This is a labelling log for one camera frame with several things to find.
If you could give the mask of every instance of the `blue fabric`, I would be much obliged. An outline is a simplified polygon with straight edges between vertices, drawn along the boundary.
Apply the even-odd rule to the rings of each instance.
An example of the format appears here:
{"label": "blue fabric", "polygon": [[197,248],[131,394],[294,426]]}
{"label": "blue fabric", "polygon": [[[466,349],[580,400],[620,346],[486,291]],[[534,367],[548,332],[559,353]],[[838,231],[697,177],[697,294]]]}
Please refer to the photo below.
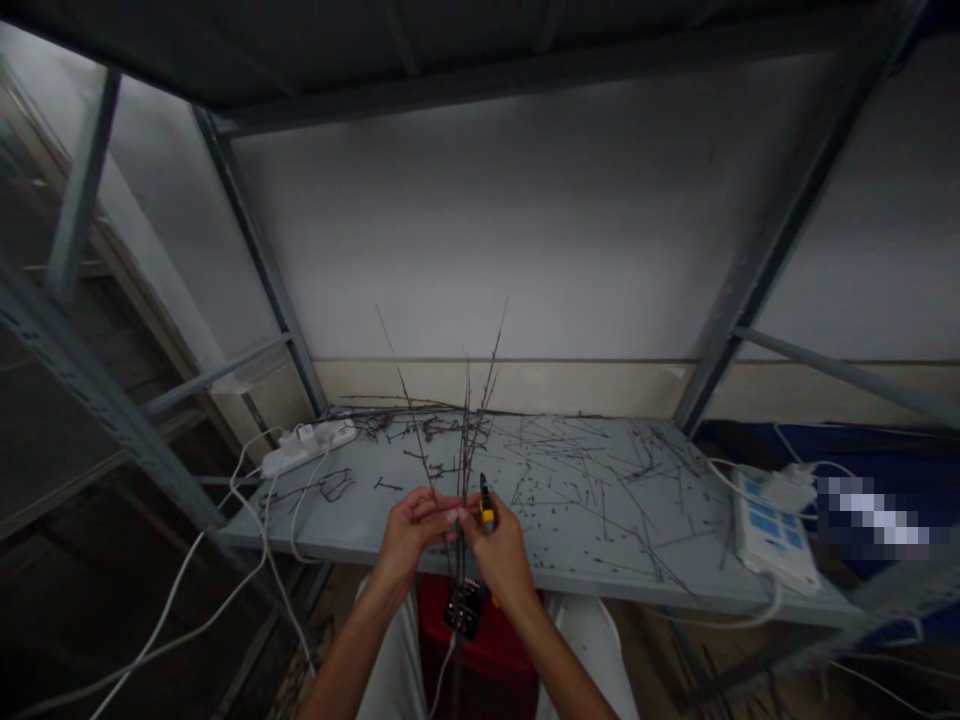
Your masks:
{"label": "blue fabric", "polygon": [[[744,424],[743,427],[780,452],[784,465],[793,462],[772,425]],[[960,478],[960,450],[957,443],[948,446],[930,438],[862,428],[784,424],[780,430],[804,462],[830,460],[860,477],[872,478],[871,492],[884,496],[884,509],[911,512],[914,514],[910,522],[912,526],[931,528],[934,541],[948,540],[945,528],[960,517],[960,488],[956,482]],[[722,437],[711,433],[709,423],[702,426],[697,439],[701,437],[719,445],[733,461],[750,462],[737,448],[729,447]],[[842,474],[836,468],[818,469],[818,475],[825,477]],[[821,512],[827,509],[825,502],[825,496],[821,495],[818,502]],[[849,528],[842,527],[851,520],[851,513],[830,513],[830,541],[836,544],[838,536],[844,538],[848,550],[843,554],[844,563],[859,578],[866,580],[893,561],[882,557],[885,548],[874,543],[873,528],[855,527],[854,524]],[[953,542],[960,542],[960,538],[953,538]],[[924,618],[923,625],[930,642],[960,643],[960,605]],[[892,623],[875,633],[868,645],[915,635],[916,629],[911,623]]]}

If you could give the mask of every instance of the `white wall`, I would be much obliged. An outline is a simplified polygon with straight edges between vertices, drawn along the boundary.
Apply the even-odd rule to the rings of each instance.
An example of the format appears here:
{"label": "white wall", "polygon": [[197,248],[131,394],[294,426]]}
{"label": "white wall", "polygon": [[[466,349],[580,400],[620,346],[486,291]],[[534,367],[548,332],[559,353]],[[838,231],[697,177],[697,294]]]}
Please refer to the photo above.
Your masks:
{"label": "white wall", "polygon": [[[960,53],[921,46],[760,327],[858,360],[960,358]],[[311,354],[686,359],[828,59],[244,139]],[[773,357],[762,351],[746,358]]]}
{"label": "white wall", "polygon": [[[6,27],[0,52],[72,151],[92,65]],[[829,62],[788,58],[239,141],[328,394],[394,391],[389,368],[364,362],[388,355],[379,304],[397,354],[427,361],[410,370],[424,394],[459,396],[462,373],[430,360],[488,355],[509,295],[501,357],[549,362],[507,368],[507,405],[669,415],[692,369],[680,361],[696,357]],[[955,395],[953,369],[903,363],[960,358],[958,80],[960,46],[941,39],[890,82],[761,329],[837,357],[897,361],[907,384]],[[124,80],[100,201],[204,369],[276,331],[182,102]],[[715,408],[763,419],[773,401],[780,419],[915,421],[856,393],[832,390],[826,402],[821,384],[778,367],[741,364]]]}
{"label": "white wall", "polygon": [[825,59],[244,139],[314,357],[688,358]]}
{"label": "white wall", "polygon": [[960,360],[958,89],[960,42],[923,42],[865,115],[759,330],[838,358]]}

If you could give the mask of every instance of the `red object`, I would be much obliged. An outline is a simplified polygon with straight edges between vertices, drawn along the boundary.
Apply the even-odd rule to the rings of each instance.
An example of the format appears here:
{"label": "red object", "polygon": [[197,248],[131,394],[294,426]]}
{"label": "red object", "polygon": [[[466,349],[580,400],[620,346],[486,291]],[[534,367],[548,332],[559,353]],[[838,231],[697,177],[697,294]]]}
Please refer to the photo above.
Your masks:
{"label": "red object", "polygon": [[[441,658],[450,647],[452,633],[443,622],[443,611],[452,590],[453,581],[449,577],[423,575],[417,593],[421,644]],[[538,594],[543,602],[543,594]],[[535,706],[539,689],[537,671],[507,616],[493,606],[489,595],[480,615],[476,637],[473,642],[464,643],[463,667],[518,690],[533,688]]]}

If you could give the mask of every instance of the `forearm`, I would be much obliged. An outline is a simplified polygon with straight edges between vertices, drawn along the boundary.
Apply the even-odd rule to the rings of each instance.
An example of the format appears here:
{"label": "forearm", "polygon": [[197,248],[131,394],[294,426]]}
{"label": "forearm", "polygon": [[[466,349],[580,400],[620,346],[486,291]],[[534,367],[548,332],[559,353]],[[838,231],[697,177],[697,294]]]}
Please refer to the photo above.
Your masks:
{"label": "forearm", "polygon": [[536,596],[507,609],[507,615],[530,654],[540,675],[540,682],[546,688],[561,720],[616,720],[616,713],[570,650]]}
{"label": "forearm", "polygon": [[337,634],[297,720],[353,720],[396,612],[388,593],[367,584]]}

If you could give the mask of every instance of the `gray metal shelf board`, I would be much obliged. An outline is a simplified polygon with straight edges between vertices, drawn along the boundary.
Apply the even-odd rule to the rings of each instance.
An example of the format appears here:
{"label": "gray metal shelf board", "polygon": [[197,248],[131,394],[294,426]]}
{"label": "gray metal shelf board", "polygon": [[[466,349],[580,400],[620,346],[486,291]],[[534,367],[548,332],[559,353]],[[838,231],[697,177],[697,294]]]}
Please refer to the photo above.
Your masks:
{"label": "gray metal shelf board", "polygon": [[[433,418],[421,435],[427,462],[440,475],[436,487],[455,494],[460,433],[454,423],[461,414],[419,418],[421,427]],[[769,582],[733,553],[729,490],[670,421],[488,415],[478,443],[470,492],[478,490],[482,472],[518,515],[537,587],[730,614],[754,614],[769,604]],[[300,552],[373,564],[390,508],[427,484],[418,455],[409,416],[332,451],[319,477],[326,494],[338,499],[329,502],[316,487],[307,492],[297,521]],[[270,511],[276,550],[290,551],[298,489],[317,462],[277,482],[280,499]],[[261,485],[254,507],[265,494]],[[238,546],[259,547],[246,512],[221,532]],[[446,573],[443,548],[428,550],[420,569]],[[472,558],[468,574],[479,577]],[[784,589],[778,619],[840,627],[860,616],[821,580],[823,589],[813,597]]]}

